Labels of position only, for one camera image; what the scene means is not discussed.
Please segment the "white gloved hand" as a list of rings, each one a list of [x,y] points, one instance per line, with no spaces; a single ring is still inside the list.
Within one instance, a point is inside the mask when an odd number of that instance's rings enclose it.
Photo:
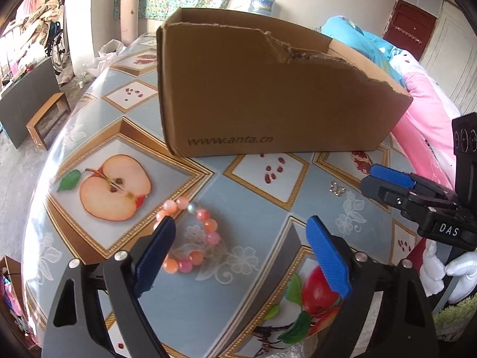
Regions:
[[[448,298],[448,302],[452,305],[468,297],[476,287],[476,251],[466,252],[444,265],[436,256],[436,242],[426,239],[422,261],[419,279],[427,297],[438,294],[444,289],[445,276],[459,278]]]

